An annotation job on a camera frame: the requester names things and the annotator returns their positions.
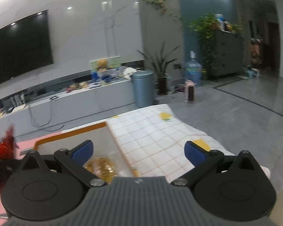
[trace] gray dresser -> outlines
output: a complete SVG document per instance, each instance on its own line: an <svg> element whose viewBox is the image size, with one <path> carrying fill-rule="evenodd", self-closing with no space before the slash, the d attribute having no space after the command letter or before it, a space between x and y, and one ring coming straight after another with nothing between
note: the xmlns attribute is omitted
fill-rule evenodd
<svg viewBox="0 0 283 226"><path fill-rule="evenodd" d="M215 76L238 73L243 66L243 37L225 31L216 32L217 71Z"/></svg>

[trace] blue wall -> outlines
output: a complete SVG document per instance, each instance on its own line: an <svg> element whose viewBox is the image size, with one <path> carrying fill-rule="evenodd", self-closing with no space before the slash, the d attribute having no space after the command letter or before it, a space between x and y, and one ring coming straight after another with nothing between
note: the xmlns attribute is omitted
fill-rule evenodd
<svg viewBox="0 0 283 226"><path fill-rule="evenodd" d="M224 19L230 23L237 23L237 11L234 0L179 0L183 24L185 60L190 59L190 50L195 50L196 60L202 64L200 46L197 34L190 32L188 23L197 20L207 13L223 14Z"/></svg>

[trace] tv screen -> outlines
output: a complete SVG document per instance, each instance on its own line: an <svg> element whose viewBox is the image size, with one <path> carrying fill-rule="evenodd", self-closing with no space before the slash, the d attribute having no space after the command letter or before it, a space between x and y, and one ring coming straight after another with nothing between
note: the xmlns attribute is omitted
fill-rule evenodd
<svg viewBox="0 0 283 226"><path fill-rule="evenodd" d="M53 64L47 11L0 29L0 83Z"/></svg>

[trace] dark wall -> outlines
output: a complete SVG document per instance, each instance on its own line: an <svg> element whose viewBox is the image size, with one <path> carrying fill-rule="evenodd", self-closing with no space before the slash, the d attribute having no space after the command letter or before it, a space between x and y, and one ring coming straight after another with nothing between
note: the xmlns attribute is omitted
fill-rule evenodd
<svg viewBox="0 0 283 226"><path fill-rule="evenodd" d="M175 51L169 59L178 58L174 63L183 63L184 46L182 24L180 20L173 20L173 18L168 15L174 13L176 16L180 16L179 0L167 0L166 9L166 14L161 15L160 11L146 4L144 0L139 0L143 45L152 56L160 52L163 41L166 42L165 52L169 52L180 45L180 48ZM145 65L152 67L147 60L145 60ZM178 83L176 80L182 78L181 71L179 69L173 69L172 64L168 66L167 73L171 75L172 80L175 80L174 84Z"/></svg>
<svg viewBox="0 0 283 226"><path fill-rule="evenodd" d="M237 12L234 0L179 0L183 24L184 58L190 59L190 50L195 50L196 60L202 64L200 46L195 32L190 32L189 22L204 16L207 13L223 14L224 19L237 23Z"/></svg>

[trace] gray gripper base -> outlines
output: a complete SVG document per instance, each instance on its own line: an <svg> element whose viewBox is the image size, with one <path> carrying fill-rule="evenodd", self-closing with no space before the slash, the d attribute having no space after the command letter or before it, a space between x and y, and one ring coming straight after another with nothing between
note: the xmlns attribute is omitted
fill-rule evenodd
<svg viewBox="0 0 283 226"><path fill-rule="evenodd" d="M200 207L186 187L165 177L116 177L91 188L72 212L50 221L12 217L4 226L275 226L268 217L248 222L220 219Z"/></svg>

